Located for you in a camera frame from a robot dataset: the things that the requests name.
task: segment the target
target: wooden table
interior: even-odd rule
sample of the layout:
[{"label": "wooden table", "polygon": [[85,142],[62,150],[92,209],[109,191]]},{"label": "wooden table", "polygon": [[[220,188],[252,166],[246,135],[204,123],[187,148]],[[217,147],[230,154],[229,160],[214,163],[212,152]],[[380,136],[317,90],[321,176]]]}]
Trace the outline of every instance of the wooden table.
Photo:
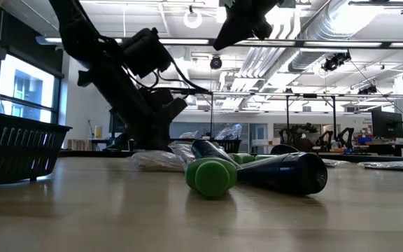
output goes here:
[{"label": "wooden table", "polygon": [[222,200],[125,158],[60,158],[52,176],[0,186],[0,251],[402,251],[403,172],[329,169],[293,197],[238,185]]}]

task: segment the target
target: basket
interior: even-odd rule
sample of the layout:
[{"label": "basket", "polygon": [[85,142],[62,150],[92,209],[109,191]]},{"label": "basket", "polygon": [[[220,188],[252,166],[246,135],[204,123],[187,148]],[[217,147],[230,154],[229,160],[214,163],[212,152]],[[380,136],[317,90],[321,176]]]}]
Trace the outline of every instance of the basket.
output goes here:
[{"label": "basket", "polygon": [[238,153],[242,140],[212,140],[225,149],[226,153]]},{"label": "basket", "polygon": [[0,183],[50,174],[70,129],[0,114]]}]

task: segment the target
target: clear plastic bag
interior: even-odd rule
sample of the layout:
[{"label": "clear plastic bag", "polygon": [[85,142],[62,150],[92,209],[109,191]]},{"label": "clear plastic bag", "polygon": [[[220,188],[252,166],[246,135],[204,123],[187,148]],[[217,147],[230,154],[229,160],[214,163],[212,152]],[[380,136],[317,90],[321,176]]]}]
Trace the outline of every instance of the clear plastic bag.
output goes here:
[{"label": "clear plastic bag", "polygon": [[198,132],[199,131],[197,130],[196,132],[182,133],[181,136],[179,137],[179,139],[195,139]]},{"label": "clear plastic bag", "polygon": [[327,158],[323,158],[323,162],[325,163],[326,167],[336,167],[338,165],[347,164],[348,161],[340,161],[340,160],[329,160]]},{"label": "clear plastic bag", "polygon": [[359,166],[365,169],[385,169],[393,171],[403,171],[403,161],[392,162],[360,162]]},{"label": "clear plastic bag", "polygon": [[242,125],[238,123],[222,129],[215,137],[215,140],[237,140],[241,134]]},{"label": "clear plastic bag", "polygon": [[178,157],[178,159],[183,163],[183,169],[186,171],[188,165],[195,160],[194,154],[191,151],[192,143],[182,143],[175,141],[169,144],[169,148]]},{"label": "clear plastic bag", "polygon": [[131,161],[135,168],[142,172],[184,172],[178,157],[162,150],[135,153]]}]

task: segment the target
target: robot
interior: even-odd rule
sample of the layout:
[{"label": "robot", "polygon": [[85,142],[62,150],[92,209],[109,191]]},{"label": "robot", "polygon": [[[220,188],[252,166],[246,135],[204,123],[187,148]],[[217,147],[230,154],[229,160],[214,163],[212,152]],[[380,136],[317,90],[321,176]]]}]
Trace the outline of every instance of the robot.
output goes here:
[{"label": "robot", "polygon": [[[227,8],[227,21],[214,48],[220,50],[253,36],[268,38],[272,27],[265,20],[265,14],[284,1],[236,0]],[[184,95],[209,95],[210,92],[184,77],[159,42],[156,29],[142,29],[118,45],[114,39],[97,31],[79,0],[49,2],[59,20],[65,51],[88,69],[79,71],[78,85],[84,87],[93,83],[96,86],[123,123],[128,125],[126,134],[135,140],[136,148],[168,151],[170,123],[187,106],[184,99],[173,98],[172,91]],[[170,64],[174,64],[190,89],[155,88],[159,80],[155,70],[165,71]],[[151,73],[157,77],[152,87],[145,87],[133,77],[143,78]]]}]

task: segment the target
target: computer monitor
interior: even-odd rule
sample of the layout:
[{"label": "computer monitor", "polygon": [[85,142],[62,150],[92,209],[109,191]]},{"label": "computer monitor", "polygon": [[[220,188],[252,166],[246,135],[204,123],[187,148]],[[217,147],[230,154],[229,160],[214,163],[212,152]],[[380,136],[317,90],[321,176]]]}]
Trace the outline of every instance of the computer monitor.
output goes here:
[{"label": "computer monitor", "polygon": [[125,124],[117,114],[110,115],[109,132],[112,133],[113,130],[114,130],[114,133],[123,133],[125,130]]},{"label": "computer monitor", "polygon": [[373,135],[384,138],[403,138],[402,114],[371,111]]}]

